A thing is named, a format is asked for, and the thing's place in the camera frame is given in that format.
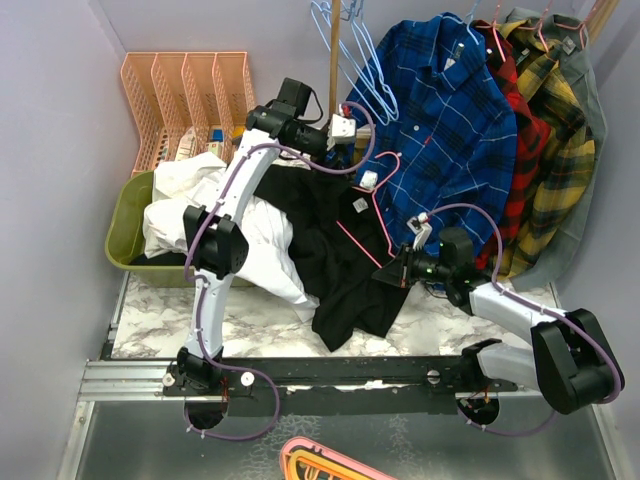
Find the pink wire hanger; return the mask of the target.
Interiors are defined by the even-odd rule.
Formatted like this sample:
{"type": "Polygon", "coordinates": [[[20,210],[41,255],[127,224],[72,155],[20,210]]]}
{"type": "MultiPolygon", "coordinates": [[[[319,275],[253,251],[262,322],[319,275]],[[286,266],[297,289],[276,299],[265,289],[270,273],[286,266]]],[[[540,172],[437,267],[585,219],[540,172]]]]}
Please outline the pink wire hanger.
{"type": "Polygon", "coordinates": [[[376,229],[383,234],[383,237],[386,240],[387,255],[390,258],[393,258],[394,245],[387,231],[384,218],[381,215],[380,208],[376,199],[376,193],[399,170],[402,154],[395,153],[393,151],[385,151],[378,154],[375,159],[378,160],[381,157],[387,155],[391,155],[396,162],[396,165],[392,169],[392,171],[384,179],[379,180],[377,172],[366,170],[362,175],[359,184],[351,187],[354,192],[358,192],[358,195],[350,195],[349,199],[351,200],[351,206],[355,210],[356,214],[365,213],[369,220],[376,222],[376,229]]]}

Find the black shirt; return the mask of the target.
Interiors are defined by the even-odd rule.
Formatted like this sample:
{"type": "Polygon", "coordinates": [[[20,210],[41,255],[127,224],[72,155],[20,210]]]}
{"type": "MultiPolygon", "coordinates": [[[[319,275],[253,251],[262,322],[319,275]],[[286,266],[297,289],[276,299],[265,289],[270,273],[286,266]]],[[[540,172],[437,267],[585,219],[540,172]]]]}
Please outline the black shirt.
{"type": "Polygon", "coordinates": [[[255,194],[293,226],[289,256],[305,291],[319,300],[310,322],[330,351],[355,330],[385,337],[408,295],[371,277],[391,258],[376,222],[355,213],[350,195],[358,192],[342,177],[279,165],[269,167],[255,194]]]}

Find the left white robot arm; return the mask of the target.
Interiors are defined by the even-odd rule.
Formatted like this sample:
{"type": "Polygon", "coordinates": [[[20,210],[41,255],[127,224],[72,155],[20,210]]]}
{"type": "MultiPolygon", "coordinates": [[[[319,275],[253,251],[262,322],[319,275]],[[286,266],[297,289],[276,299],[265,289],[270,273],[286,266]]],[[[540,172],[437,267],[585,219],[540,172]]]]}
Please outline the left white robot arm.
{"type": "Polygon", "coordinates": [[[308,85],[286,78],[276,99],[249,111],[237,157],[223,174],[214,200],[184,211],[185,272],[193,274],[195,300],[190,332],[177,354],[176,368],[199,394],[214,392],[223,377],[219,362],[226,298],[249,253],[240,223],[268,167],[283,151],[321,158],[333,146],[355,141],[356,122],[346,104],[331,115],[325,130],[301,118],[311,94],[308,85]]]}

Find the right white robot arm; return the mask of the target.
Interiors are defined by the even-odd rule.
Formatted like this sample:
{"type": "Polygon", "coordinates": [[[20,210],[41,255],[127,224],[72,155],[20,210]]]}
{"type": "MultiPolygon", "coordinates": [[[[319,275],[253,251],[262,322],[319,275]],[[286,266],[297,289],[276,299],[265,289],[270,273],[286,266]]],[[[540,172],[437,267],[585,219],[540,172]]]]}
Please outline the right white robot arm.
{"type": "Polygon", "coordinates": [[[471,241],[461,229],[446,228],[439,238],[438,256],[404,244],[372,276],[400,288],[439,284],[453,306],[526,342],[517,348],[489,339],[465,348],[459,378],[467,389],[481,391],[494,380],[506,380],[537,390],[564,415],[621,393],[624,375],[592,312],[551,308],[493,283],[477,269],[471,241]]]}

